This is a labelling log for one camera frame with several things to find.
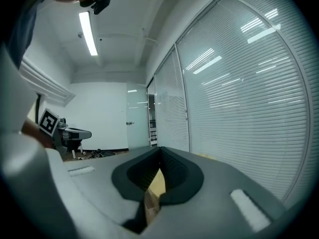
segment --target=fluorescent light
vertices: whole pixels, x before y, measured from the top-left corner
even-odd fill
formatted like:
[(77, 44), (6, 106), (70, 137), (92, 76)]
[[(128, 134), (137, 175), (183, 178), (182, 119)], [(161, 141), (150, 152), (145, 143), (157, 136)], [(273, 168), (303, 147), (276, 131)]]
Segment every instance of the fluorescent light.
[(193, 74), (198, 74), (201, 71), (203, 71), (204, 69), (206, 69), (207, 67), (210, 67), (212, 64), (215, 64), (217, 61), (221, 60), (222, 57), (218, 56), (217, 58), (214, 58), (212, 61), (210, 61), (209, 63), (205, 64), (204, 66), (202, 66), (201, 68), (199, 68), (198, 70), (196, 70), (195, 72), (193, 72)]
[(271, 34), (271, 33), (273, 33), (273, 32), (276, 32), (276, 30), (279, 30), (280, 28), (281, 28), (281, 25), (278, 24), (278, 25), (275, 26), (275, 28), (273, 28), (273, 27), (268, 28), (267, 30), (262, 31), (262, 32), (260, 32), (259, 34), (256, 34), (255, 36), (249, 38), (247, 41), (248, 41), (248, 43), (252, 43), (252, 42), (257, 41), (257, 40), (259, 40), (260, 38), (262, 38), (262, 37), (268, 35), (268, 34)]
[(90, 13), (88, 11), (81, 12), (79, 16), (80, 16), (80, 21), (81, 21), (85, 41), (89, 47), (91, 56), (97, 56), (98, 52), (96, 50), (94, 39), (93, 39), (91, 22), (90, 22)]
[(225, 75), (220, 76), (220, 77), (218, 77), (218, 78), (216, 78), (216, 79), (214, 79), (214, 80), (212, 80), (212, 81), (210, 81), (210, 82), (202, 83), (202, 85), (207, 85), (207, 84), (212, 83), (212, 82), (214, 82), (214, 81), (217, 81), (217, 80), (219, 80), (219, 79), (221, 79), (221, 78), (224, 78), (224, 77), (226, 77), (226, 76), (228, 76), (228, 75), (230, 75), (230, 74), (225, 74)]
[(264, 69), (264, 70), (261, 70), (261, 71), (256, 72), (256, 74), (261, 73), (261, 72), (266, 71), (266, 70), (269, 70), (269, 69), (272, 69), (272, 68), (275, 68), (275, 67), (276, 67), (276, 66), (271, 66), (271, 67), (269, 67), (269, 68), (266, 68), (266, 69)]
[(200, 63), (202, 60), (206, 59), (207, 56), (211, 55), (213, 52), (214, 52), (214, 50), (212, 48), (210, 48), (209, 50), (205, 51), (198, 58), (196, 58), (189, 66), (187, 66), (186, 70), (191, 69), (192, 67), (194, 67), (195, 65)]
[(231, 81), (231, 82), (224, 83), (224, 84), (222, 84), (222, 86), (227, 85), (227, 84), (232, 83), (232, 82), (239, 81), (239, 80), (240, 80), (240, 78), (239, 78), (239, 79), (236, 79), (236, 80), (233, 80), (233, 81)]

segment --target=glass door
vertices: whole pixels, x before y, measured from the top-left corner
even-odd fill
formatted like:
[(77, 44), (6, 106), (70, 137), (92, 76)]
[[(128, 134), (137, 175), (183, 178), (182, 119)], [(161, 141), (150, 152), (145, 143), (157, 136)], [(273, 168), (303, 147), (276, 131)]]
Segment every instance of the glass door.
[(147, 89), (127, 83), (127, 138), (129, 150), (146, 147), (149, 142), (149, 106)]

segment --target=ceiling light fixture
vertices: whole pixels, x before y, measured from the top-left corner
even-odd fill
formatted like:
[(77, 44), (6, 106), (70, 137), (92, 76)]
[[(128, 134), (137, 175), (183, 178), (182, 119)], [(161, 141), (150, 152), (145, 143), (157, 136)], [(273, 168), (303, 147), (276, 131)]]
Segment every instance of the ceiling light fixture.
[(201, 68), (199, 68), (198, 70), (196, 70), (195, 72), (193, 72), (193, 74), (198, 74), (201, 71), (203, 71), (204, 69), (206, 69), (207, 67), (210, 67), (212, 64), (215, 64), (217, 61), (221, 60), (222, 57), (218, 56), (217, 58), (214, 58), (212, 61), (208, 62), (206, 65), (202, 66)]
[(80, 17), (85, 41), (86, 41), (86, 44), (88, 45), (91, 56), (97, 56), (98, 52), (96, 50), (94, 39), (93, 39), (91, 21), (90, 21), (90, 13), (88, 11), (81, 12), (81, 13), (79, 13), (79, 17)]

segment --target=white ceiling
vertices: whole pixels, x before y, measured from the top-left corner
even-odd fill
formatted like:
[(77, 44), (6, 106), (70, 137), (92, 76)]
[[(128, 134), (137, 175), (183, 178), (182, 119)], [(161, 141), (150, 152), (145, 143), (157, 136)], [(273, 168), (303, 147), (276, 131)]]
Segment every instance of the white ceiling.
[(79, 3), (46, 0), (38, 8), (35, 31), (42, 26), (42, 36), (56, 38), (75, 71), (114, 63), (130, 63), (139, 68), (147, 62), (165, 19), (177, 3), (178, 0), (111, 0), (99, 15), (91, 13), (98, 58), (90, 55), (84, 37), (78, 37), (82, 32), (79, 13), (88, 10)]

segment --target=white surface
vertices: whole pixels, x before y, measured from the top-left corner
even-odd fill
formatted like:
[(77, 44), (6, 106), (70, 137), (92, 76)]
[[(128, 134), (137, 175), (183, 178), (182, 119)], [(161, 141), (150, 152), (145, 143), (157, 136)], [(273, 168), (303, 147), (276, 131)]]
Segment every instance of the white surface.
[(46, 106), (68, 125), (92, 133), (90, 139), (82, 141), (85, 149), (128, 148), (126, 126), (125, 83), (71, 84), (76, 97), (65, 107), (47, 103)]
[(74, 98), (73, 93), (45, 74), (27, 57), (23, 58), (19, 73), (36, 93), (46, 96), (51, 102), (65, 106)]
[(153, 77), (160, 63), (195, 16), (212, 0), (180, 0), (167, 18), (146, 66), (146, 83)]
[(0, 46), (0, 61), (0, 131), (18, 132), (37, 96), (19, 74), (4, 45)]
[(47, 15), (38, 14), (32, 42), (24, 56), (44, 74), (67, 88), (73, 77), (74, 64), (66, 56), (51, 28)]
[[(57, 72), (50, 72), (53, 79), (65, 86), (83, 82), (134, 82), (145, 84), (145, 64), (167, 16), (178, 0), (111, 0), (110, 5), (99, 15), (92, 10), (80, 7), (79, 3), (61, 3), (45, 0), (38, 7), (34, 36), (38, 43), (50, 51)], [(91, 26), (98, 56), (92, 57), (84, 36), (79, 13), (91, 12)], [(38, 49), (35, 41), (30, 49)], [(36, 51), (28, 56), (36, 58)], [(38, 58), (47, 60), (46, 55)], [(135, 58), (138, 72), (133, 65)], [(130, 72), (93, 72), (90, 67), (101, 69), (109, 65), (129, 63)]]
[(74, 74), (72, 83), (83, 82), (134, 82), (145, 83), (144, 69), (130, 63), (107, 63), (104, 67), (85, 66)]
[(33, 106), (31, 107), (31, 110), (29, 111), (27, 117), (29, 120), (31, 120), (32, 122), (35, 122), (35, 104), (36, 101), (34, 102)]
[(230, 197), (254, 232), (259, 232), (270, 225), (270, 220), (241, 189), (234, 190), (230, 193)]

